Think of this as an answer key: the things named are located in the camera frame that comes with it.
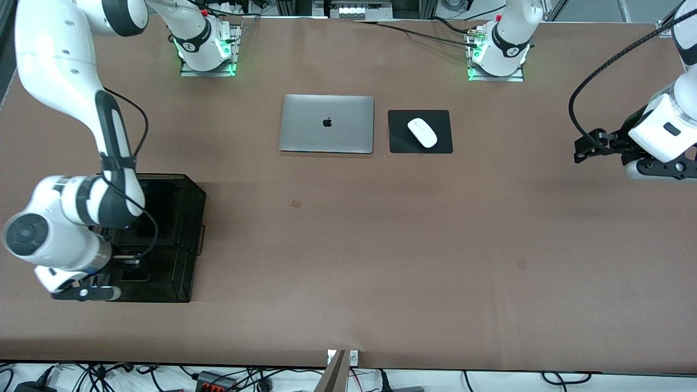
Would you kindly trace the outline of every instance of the metal mounting plate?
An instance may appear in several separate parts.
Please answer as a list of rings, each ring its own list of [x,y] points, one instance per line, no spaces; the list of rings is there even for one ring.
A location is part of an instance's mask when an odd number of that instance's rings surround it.
[[[337,353],[337,350],[332,350],[328,349],[327,350],[327,365],[329,365],[332,362],[332,359],[334,358],[334,355]],[[351,350],[348,352],[349,355],[349,365],[352,368],[358,367],[358,350]]]

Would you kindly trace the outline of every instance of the floor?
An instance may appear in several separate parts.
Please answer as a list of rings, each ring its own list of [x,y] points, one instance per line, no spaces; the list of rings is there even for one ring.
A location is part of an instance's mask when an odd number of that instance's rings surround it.
[[[36,381],[41,374],[48,369],[51,363],[19,363],[0,369],[0,387],[4,388],[8,381],[10,372],[1,372],[6,368],[13,369],[14,377],[9,389],[13,391],[14,386],[20,382]],[[242,382],[247,376],[244,368],[215,368],[215,367],[196,367],[185,366],[184,370],[189,373],[209,371],[218,375],[230,372],[241,372],[233,375],[238,382]],[[155,380],[164,391],[184,390],[194,391],[196,382],[184,373],[178,366],[165,365],[157,368],[153,375]],[[275,392],[296,392],[313,391],[321,375],[315,372],[321,370],[304,370],[303,372],[284,371],[271,377],[273,381],[273,391]],[[354,377],[349,377],[347,392],[378,392],[382,390],[382,378],[380,372],[375,369],[356,369],[360,387]],[[275,370],[267,370],[264,375],[269,375]],[[55,388],[58,392],[72,391],[76,386],[77,380],[84,371],[77,365],[60,365],[53,369],[49,376],[47,385]],[[516,392],[561,392],[561,386],[547,384],[540,373],[536,372],[481,372],[468,371],[470,381],[467,387],[464,374],[458,370],[386,370],[386,375],[390,386],[394,391],[398,389],[421,386],[425,392],[487,392],[487,391],[516,391]],[[547,378],[556,381],[555,375],[548,373]],[[562,375],[567,381],[583,379],[585,375]],[[258,380],[259,375],[255,375],[253,380]],[[110,372],[106,378],[109,385],[115,392],[121,391],[143,391],[156,392],[157,388],[153,383],[150,374],[141,375],[132,371],[126,373],[123,370]],[[81,391],[89,391],[91,384],[87,379]],[[593,375],[592,378],[579,385],[567,386],[569,392],[597,391],[597,392],[685,392],[697,391],[697,377],[676,377],[676,376],[634,376],[634,375]],[[254,385],[248,386],[244,391],[254,392]]]

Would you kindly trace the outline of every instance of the power adapter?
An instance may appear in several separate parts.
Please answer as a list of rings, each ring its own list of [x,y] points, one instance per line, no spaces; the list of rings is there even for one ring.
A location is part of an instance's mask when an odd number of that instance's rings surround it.
[[[15,392],[56,392],[56,390],[50,386],[41,386],[34,381],[25,381],[17,385]]]
[[[237,385],[237,380],[230,377],[221,377],[211,372],[200,372],[196,377],[197,392],[230,391],[235,385]]]

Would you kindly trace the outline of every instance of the black box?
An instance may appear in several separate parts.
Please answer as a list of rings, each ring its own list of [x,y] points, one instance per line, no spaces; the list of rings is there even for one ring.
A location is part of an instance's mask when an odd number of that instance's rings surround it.
[[[160,231],[155,247],[138,264],[112,260],[96,274],[100,286],[115,286],[114,302],[189,302],[196,258],[205,234],[206,193],[183,174],[138,174],[145,208]],[[150,246],[155,228],[141,215],[126,229],[95,228],[112,245],[112,257],[138,255]]]

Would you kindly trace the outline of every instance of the cable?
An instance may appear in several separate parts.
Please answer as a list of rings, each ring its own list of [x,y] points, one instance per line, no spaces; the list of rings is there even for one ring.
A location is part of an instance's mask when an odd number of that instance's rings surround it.
[[[7,385],[5,385],[5,389],[3,389],[2,392],[7,392],[7,390],[10,388],[10,385],[12,385],[12,380],[15,379],[15,371],[12,370],[12,368],[0,369],[0,374],[5,372],[10,373],[10,379],[7,380]]]
[[[323,375],[323,374],[324,374],[324,372],[321,372],[321,371],[315,370],[315,369],[286,369],[286,370],[288,370],[289,372],[293,372],[293,373],[307,373],[307,372],[313,372],[313,373],[317,373],[318,375]],[[369,373],[360,373],[360,375],[368,375],[368,374],[369,374]]]
[[[153,240],[150,242],[150,245],[145,249],[145,251],[138,256],[132,257],[133,260],[137,259],[142,259],[147,255],[148,253],[152,252],[153,249],[155,248],[155,244],[158,242],[158,238],[160,237],[160,228],[158,227],[158,223],[155,221],[155,218],[145,210],[145,207],[141,206],[133,200],[130,196],[126,195],[125,193],[121,192],[121,189],[118,189],[111,181],[107,180],[107,177],[104,175],[104,172],[102,172],[102,180],[111,188],[114,190],[114,192],[118,193],[119,196],[123,197],[127,202],[131,202],[134,206],[136,206],[140,211],[143,211],[143,213],[150,218],[150,221],[153,223],[153,227],[155,228],[155,233],[153,234]]]
[[[467,389],[469,389],[470,392],[475,392],[474,389],[472,389],[472,384],[470,384],[470,377],[467,375],[467,370],[462,370],[462,374],[465,375],[465,383],[467,383]]]
[[[240,34],[240,41],[242,40],[242,37],[244,37],[245,34],[247,33],[247,30],[251,29],[252,26],[254,26],[254,23],[255,23],[258,19],[261,19],[261,15],[255,16],[254,19],[252,19],[252,22],[250,23],[250,25],[247,26],[247,27],[245,27],[244,30],[242,30],[242,33]]]
[[[441,37],[436,37],[436,36],[430,36],[430,35],[428,35],[428,34],[419,33],[418,31],[407,30],[407,29],[403,29],[403,28],[401,28],[401,27],[391,26],[391,25],[389,25],[389,24],[380,24],[380,23],[376,23],[376,22],[372,22],[372,23],[369,22],[369,24],[374,24],[374,25],[380,26],[380,27],[387,27],[388,29],[394,29],[394,30],[398,30],[398,31],[403,31],[403,32],[405,32],[405,33],[407,33],[407,34],[414,34],[415,36],[425,37],[425,38],[429,38],[429,39],[432,39],[432,40],[442,41],[442,42],[445,42],[445,43],[452,43],[452,44],[455,44],[455,45],[461,45],[461,46],[467,46],[467,47],[477,47],[477,45],[475,45],[475,44],[473,44],[473,43],[464,43],[464,42],[460,42],[460,41],[449,40],[449,39],[447,39],[447,38],[441,38]]]
[[[693,17],[694,15],[697,15],[697,9],[690,11],[689,13],[677,18],[673,19],[670,22],[664,24],[661,26],[660,29],[656,29],[649,34],[646,34],[644,37],[639,38],[636,42],[632,43],[630,46],[624,48],[621,50],[619,53],[616,55],[612,56],[608,61],[605,61],[603,65],[598,67],[592,74],[590,74],[585,80],[581,82],[581,84],[576,88],[576,90],[573,92],[571,95],[571,98],[569,99],[569,117],[571,117],[571,121],[576,127],[576,129],[583,135],[583,137],[588,140],[589,143],[591,143],[596,149],[599,151],[603,151],[605,153],[623,153],[625,150],[618,151],[616,149],[608,148],[600,144],[597,140],[593,139],[582,127],[581,124],[579,124],[579,120],[576,119],[576,113],[574,112],[574,104],[576,103],[576,97],[579,96],[581,90],[585,88],[588,83],[590,83],[591,80],[593,80],[596,76],[598,76],[601,72],[606,70],[609,66],[611,66],[615,61],[621,59],[624,55],[627,53],[631,52],[632,50],[635,50],[637,47],[642,45],[643,43],[646,43],[649,41],[651,38],[654,38],[655,36],[659,35],[660,33],[664,32],[665,30],[668,30],[672,28],[674,25],[682,22],[683,20],[686,20],[690,17]]]
[[[682,6],[682,3],[684,3],[684,2],[683,1],[679,2],[679,4],[676,5],[675,8],[673,8],[673,10],[671,12],[669,12],[663,19],[660,19],[661,24],[666,23],[670,18],[675,16],[675,13],[677,12],[677,10],[680,9],[680,7]]]
[[[107,92],[109,92],[109,93],[112,94],[112,95],[115,95],[115,96],[121,98],[122,100],[126,101],[127,103],[131,104],[131,105],[132,105],[133,107],[135,107],[135,108],[140,112],[140,114],[143,116],[143,122],[145,123],[145,129],[143,130],[143,135],[140,137],[140,141],[138,142],[138,146],[136,146],[135,152],[133,153],[133,158],[137,158],[137,157],[138,157],[138,153],[140,152],[140,149],[143,147],[143,143],[145,142],[146,137],[148,137],[148,130],[150,129],[150,121],[148,120],[148,115],[145,113],[145,111],[144,111],[140,106],[138,106],[135,102],[131,101],[130,99],[126,98],[125,96],[122,96],[121,94],[115,92],[114,90],[111,90],[110,88],[108,88],[108,87],[106,87],[106,86],[104,86],[104,90],[107,91]],[[160,236],[160,228],[158,227],[158,223],[155,222],[155,218],[153,218],[153,216],[152,216],[148,211],[145,211],[145,207],[141,206],[141,205],[138,204],[135,200],[133,200],[133,199],[131,199],[130,197],[128,197],[128,195],[126,195],[125,193],[121,192],[121,190],[118,189],[111,181],[107,180],[107,177],[104,175],[104,172],[101,173],[101,176],[102,176],[102,180],[103,180],[111,189],[113,189],[114,192],[116,192],[119,196],[121,196],[121,197],[122,197],[124,200],[126,200],[127,202],[131,202],[131,203],[132,203],[133,205],[135,205],[140,211],[143,211],[143,213],[144,213],[148,218],[150,218],[150,220],[153,222],[153,226],[154,226],[154,228],[155,228],[155,234],[153,235],[153,240],[152,240],[152,242],[150,243],[150,246],[148,246],[147,249],[145,249],[145,251],[144,251],[143,253],[141,253],[140,255],[138,255],[138,256],[132,258],[132,259],[141,259],[141,258],[143,258],[145,255],[147,255],[148,253],[152,252],[152,250],[153,250],[154,247],[155,247],[155,244],[158,242],[158,237]]]
[[[181,369],[181,371],[186,373],[189,377],[194,377],[194,373],[187,372],[186,369],[182,365],[179,365],[179,368]]]
[[[351,369],[351,372],[353,373],[353,379],[355,380],[356,384],[358,384],[358,390],[360,392],[363,392],[363,387],[360,385],[360,380],[358,379],[358,375],[355,373],[354,369]]]
[[[158,381],[155,379],[155,372],[150,372],[150,377],[153,378],[153,384],[155,384],[155,388],[158,389],[158,392],[164,392],[164,389],[160,388],[160,385],[158,384]]]
[[[383,378],[383,389],[382,392],[392,392],[392,387],[390,386],[390,380],[388,379],[388,374],[384,370],[380,370],[380,376]]]
[[[506,5],[505,5],[505,4],[502,5],[502,6],[499,7],[499,8],[494,8],[493,10],[487,11],[487,12],[485,12],[485,13],[480,13],[480,14],[476,14],[476,15],[474,15],[474,16],[466,17],[465,19],[462,19],[462,20],[472,20],[472,19],[474,19],[474,18],[476,18],[476,17],[480,17],[480,16],[486,15],[486,14],[488,14],[488,13],[494,13],[494,12],[496,12],[496,11],[498,11],[498,10],[502,10],[502,9],[504,9],[504,8],[506,8]]]
[[[502,5],[502,6],[499,7],[499,8],[494,8],[493,10],[489,10],[489,11],[484,12],[484,13],[480,13],[480,14],[476,14],[476,15],[474,15],[474,16],[466,17],[465,19],[462,19],[462,20],[472,20],[472,19],[474,19],[474,18],[476,18],[476,17],[480,17],[480,16],[486,15],[486,14],[488,14],[488,13],[494,13],[494,12],[496,12],[496,11],[498,11],[498,10],[502,10],[502,9],[504,9],[505,7],[506,7],[506,5],[504,4],[504,5]],[[461,13],[459,13],[459,14],[457,14],[457,15],[455,15],[455,16],[451,16],[451,17],[449,17],[448,19],[449,19],[449,20],[453,20],[453,19],[457,18],[458,16],[464,14],[465,12],[467,12],[467,11],[462,11]]]
[[[457,27],[453,26],[452,24],[450,24],[450,22],[448,22],[447,20],[443,19],[442,17],[433,16],[431,19],[432,19],[432,20],[440,20],[445,26],[447,26],[449,29],[451,29],[451,30],[453,30],[453,31],[455,31],[455,32],[457,32],[457,33],[460,33],[460,34],[467,34],[467,30],[458,29]]]
[[[552,381],[547,378],[546,373],[552,373],[555,375],[558,379],[559,382]],[[585,384],[586,382],[590,381],[590,378],[592,377],[591,373],[586,373],[585,378],[576,380],[576,381],[566,381],[562,378],[562,376],[559,374],[559,372],[555,371],[549,371],[549,372],[541,372],[542,379],[547,383],[555,386],[561,386],[564,389],[564,392],[567,392],[567,385],[579,385],[579,384]]]
[[[214,9],[214,8],[211,8],[211,7],[207,6],[206,4],[199,3],[199,2],[194,1],[194,0],[186,0],[186,1],[190,2],[191,4],[195,5],[196,7],[199,7],[199,8],[202,8],[202,9],[204,9],[204,10],[209,11],[209,12],[213,13],[214,15],[215,15],[215,14],[219,14],[219,15],[228,15],[228,16],[261,16],[261,14],[255,14],[255,13],[253,13],[253,14],[235,14],[235,13],[229,13],[229,12],[227,12],[227,11],[216,10],[216,9]]]
[[[109,89],[108,87],[104,87],[104,90],[129,103],[131,106],[135,107],[138,110],[138,112],[140,112],[140,114],[143,116],[143,121],[145,122],[145,129],[143,130],[143,135],[140,137],[140,142],[138,142],[138,146],[135,148],[135,152],[133,153],[133,157],[137,158],[138,153],[140,152],[140,148],[143,147],[145,138],[148,137],[148,130],[150,129],[150,121],[148,120],[148,115],[145,114],[145,111],[140,106],[136,105],[132,100],[126,98],[125,96],[122,96],[121,94]]]

